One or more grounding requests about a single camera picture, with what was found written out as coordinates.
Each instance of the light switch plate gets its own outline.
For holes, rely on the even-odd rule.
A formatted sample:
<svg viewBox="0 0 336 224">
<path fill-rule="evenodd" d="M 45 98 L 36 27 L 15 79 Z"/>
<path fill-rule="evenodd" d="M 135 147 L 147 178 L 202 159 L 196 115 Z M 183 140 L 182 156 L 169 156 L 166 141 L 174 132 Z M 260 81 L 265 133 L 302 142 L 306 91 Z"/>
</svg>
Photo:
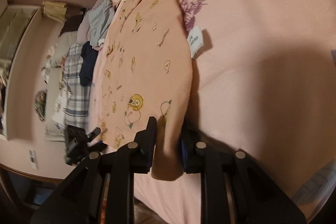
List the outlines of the light switch plate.
<svg viewBox="0 0 336 224">
<path fill-rule="evenodd" d="M 37 165 L 37 157 L 36 157 L 36 151 L 35 150 L 29 150 L 29 160 L 31 163 L 31 166 L 34 169 L 39 169 L 38 165 Z"/>
</svg>

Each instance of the pink bedsheet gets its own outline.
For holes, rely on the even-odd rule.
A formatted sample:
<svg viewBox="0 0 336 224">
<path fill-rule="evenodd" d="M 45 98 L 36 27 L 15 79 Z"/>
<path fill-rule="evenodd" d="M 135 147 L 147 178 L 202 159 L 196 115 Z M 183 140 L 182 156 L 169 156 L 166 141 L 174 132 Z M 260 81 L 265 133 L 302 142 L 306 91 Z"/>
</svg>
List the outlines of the pink bedsheet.
<svg viewBox="0 0 336 224">
<path fill-rule="evenodd" d="M 336 0 L 180 1 L 186 29 L 199 25 L 205 44 L 193 63 L 187 118 L 246 150 L 292 196 L 335 158 Z M 168 223 L 200 222 L 199 175 L 135 175 L 134 191 Z M 315 207 L 301 209 L 309 217 Z"/>
</svg>

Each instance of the metal rivet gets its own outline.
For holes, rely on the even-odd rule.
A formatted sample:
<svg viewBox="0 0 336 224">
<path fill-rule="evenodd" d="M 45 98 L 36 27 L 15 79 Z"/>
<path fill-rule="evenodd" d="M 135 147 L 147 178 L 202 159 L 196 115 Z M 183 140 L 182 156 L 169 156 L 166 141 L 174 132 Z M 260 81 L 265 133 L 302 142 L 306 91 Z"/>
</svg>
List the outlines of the metal rivet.
<svg viewBox="0 0 336 224">
<path fill-rule="evenodd" d="M 204 142 L 198 142 L 198 143 L 196 143 L 196 147 L 197 147 L 198 149 L 204 149 L 204 148 L 207 147 L 207 144 L 204 143 Z"/>
<path fill-rule="evenodd" d="M 236 152 L 236 157 L 239 158 L 239 159 L 241 159 L 241 160 L 242 160 L 243 158 L 245 158 L 245 156 L 246 156 L 246 155 L 245 155 L 245 153 L 244 153 L 243 151 L 237 151 L 237 152 Z"/>
<path fill-rule="evenodd" d="M 131 142 L 127 146 L 129 149 L 134 149 L 138 147 L 138 144 L 136 142 Z"/>
<path fill-rule="evenodd" d="M 99 157 L 99 153 L 96 152 L 96 151 L 91 152 L 91 153 L 89 154 L 89 158 L 92 159 L 92 160 L 94 160 L 94 159 L 96 159 L 96 158 L 98 158 L 98 157 Z"/>
</svg>

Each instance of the clothing tag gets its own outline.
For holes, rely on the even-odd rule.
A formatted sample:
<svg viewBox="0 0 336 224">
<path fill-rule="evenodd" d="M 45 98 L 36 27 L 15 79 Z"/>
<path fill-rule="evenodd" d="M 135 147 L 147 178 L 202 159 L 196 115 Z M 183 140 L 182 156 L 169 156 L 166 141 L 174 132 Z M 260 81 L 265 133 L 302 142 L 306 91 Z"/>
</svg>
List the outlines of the clothing tag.
<svg viewBox="0 0 336 224">
<path fill-rule="evenodd" d="M 188 43 L 191 52 L 191 58 L 194 58 L 196 52 L 203 46 L 202 30 L 199 26 L 195 26 L 188 35 Z"/>
</svg>

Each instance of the plaid shirt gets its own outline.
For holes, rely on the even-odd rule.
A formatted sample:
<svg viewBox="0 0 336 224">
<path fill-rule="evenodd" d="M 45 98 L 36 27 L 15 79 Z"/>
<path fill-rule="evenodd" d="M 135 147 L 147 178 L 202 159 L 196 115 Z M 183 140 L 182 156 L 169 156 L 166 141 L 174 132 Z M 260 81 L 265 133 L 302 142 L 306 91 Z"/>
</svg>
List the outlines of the plaid shirt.
<svg viewBox="0 0 336 224">
<path fill-rule="evenodd" d="M 83 45 L 73 44 L 67 53 L 64 65 L 64 82 L 71 93 L 64 122 L 87 130 L 91 87 L 80 84 L 79 73 L 83 64 L 82 47 Z"/>
</svg>

